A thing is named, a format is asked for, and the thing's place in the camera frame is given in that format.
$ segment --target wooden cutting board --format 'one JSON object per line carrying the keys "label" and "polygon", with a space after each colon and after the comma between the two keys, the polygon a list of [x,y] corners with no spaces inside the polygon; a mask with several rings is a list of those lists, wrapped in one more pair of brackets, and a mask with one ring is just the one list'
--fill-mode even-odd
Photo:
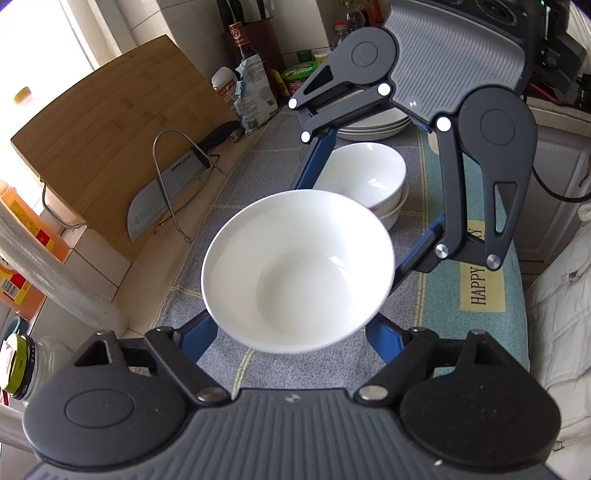
{"label": "wooden cutting board", "polygon": [[[156,135],[178,128],[199,142],[230,120],[235,114],[209,80],[164,35],[76,83],[20,129],[12,144],[63,203],[133,261],[154,232],[131,242],[126,219],[131,200],[156,178]],[[160,169],[189,148],[178,134],[163,136]]]}

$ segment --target yellow label patch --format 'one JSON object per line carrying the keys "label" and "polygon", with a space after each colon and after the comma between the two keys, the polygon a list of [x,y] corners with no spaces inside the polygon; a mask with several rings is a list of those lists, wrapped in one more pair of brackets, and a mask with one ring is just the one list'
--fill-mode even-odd
{"label": "yellow label patch", "polygon": [[[468,220],[468,232],[484,240],[484,222]],[[502,267],[460,264],[460,310],[463,312],[505,312],[505,279]]]}

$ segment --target green lid container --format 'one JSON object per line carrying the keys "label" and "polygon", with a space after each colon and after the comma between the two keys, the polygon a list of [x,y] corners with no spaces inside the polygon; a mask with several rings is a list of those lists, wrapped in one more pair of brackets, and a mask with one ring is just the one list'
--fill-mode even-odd
{"label": "green lid container", "polygon": [[307,78],[320,66],[319,61],[305,61],[288,68],[281,74],[290,95],[296,93]]}

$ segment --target pipe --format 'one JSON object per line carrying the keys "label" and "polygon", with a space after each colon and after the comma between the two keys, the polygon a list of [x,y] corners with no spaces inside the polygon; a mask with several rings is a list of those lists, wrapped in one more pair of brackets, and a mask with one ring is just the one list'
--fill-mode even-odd
{"label": "pipe", "polygon": [[22,429],[22,413],[2,404],[0,404],[0,443],[33,452]]}
{"label": "pipe", "polygon": [[82,286],[75,275],[41,245],[18,219],[0,206],[0,255],[48,298],[95,330],[121,337],[127,315]]}

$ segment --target cleaver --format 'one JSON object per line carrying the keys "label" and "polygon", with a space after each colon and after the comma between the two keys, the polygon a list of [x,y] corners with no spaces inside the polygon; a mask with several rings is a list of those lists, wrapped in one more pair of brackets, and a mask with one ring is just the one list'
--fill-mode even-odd
{"label": "cleaver", "polygon": [[[205,153],[209,153],[210,150],[223,144],[233,132],[241,127],[242,125],[238,120],[226,122],[217,127],[197,145]],[[174,203],[184,188],[211,166],[207,157],[204,157],[196,148],[191,148],[166,170],[163,170],[161,172],[162,180],[170,202]],[[160,185],[158,180],[154,179],[134,197],[129,205],[127,212],[129,239],[134,242],[166,211],[168,211],[168,208],[160,190]]]}

